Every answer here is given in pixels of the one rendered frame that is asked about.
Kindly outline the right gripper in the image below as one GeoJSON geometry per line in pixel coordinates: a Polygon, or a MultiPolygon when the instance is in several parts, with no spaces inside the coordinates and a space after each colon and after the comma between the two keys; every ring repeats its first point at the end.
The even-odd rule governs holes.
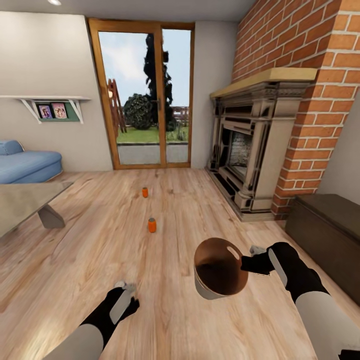
{"type": "Polygon", "coordinates": [[[241,268],[246,272],[257,273],[262,275],[269,275],[270,271],[265,269],[260,261],[260,254],[250,257],[250,256],[242,256],[242,266],[241,268]]]}

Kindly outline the trash can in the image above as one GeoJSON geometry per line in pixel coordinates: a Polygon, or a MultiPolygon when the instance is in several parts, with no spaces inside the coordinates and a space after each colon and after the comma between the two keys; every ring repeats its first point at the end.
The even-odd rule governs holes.
{"type": "Polygon", "coordinates": [[[213,301],[239,294],[249,276],[249,271],[242,269],[243,256],[228,240],[209,238],[201,241],[194,255],[194,285],[199,295],[213,301]],[[228,247],[236,251],[239,260],[228,247]]]}

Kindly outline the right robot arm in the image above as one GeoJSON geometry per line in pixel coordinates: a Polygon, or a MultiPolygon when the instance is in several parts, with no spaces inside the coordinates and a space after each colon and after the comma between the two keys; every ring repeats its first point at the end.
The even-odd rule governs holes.
{"type": "Polygon", "coordinates": [[[360,328],[322,285],[319,275],[299,259],[287,242],[252,245],[242,256],[246,272],[269,275],[275,270],[304,324],[318,360],[360,360],[360,328]]]}

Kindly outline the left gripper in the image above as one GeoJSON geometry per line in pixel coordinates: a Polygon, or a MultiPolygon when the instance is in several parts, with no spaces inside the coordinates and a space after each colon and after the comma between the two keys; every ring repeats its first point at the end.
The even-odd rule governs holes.
{"type": "Polygon", "coordinates": [[[137,308],[139,307],[139,300],[136,299],[135,297],[132,296],[131,297],[131,302],[129,307],[126,309],[126,311],[124,312],[124,314],[121,316],[120,320],[124,320],[126,317],[130,316],[131,314],[134,314],[137,311],[137,308]]]}

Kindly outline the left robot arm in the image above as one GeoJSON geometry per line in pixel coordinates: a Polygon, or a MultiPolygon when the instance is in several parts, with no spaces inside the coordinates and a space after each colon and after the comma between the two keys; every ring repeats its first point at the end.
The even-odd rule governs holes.
{"type": "Polygon", "coordinates": [[[104,301],[58,347],[41,360],[99,360],[120,321],[134,314],[139,300],[130,283],[108,293],[104,301]]]}

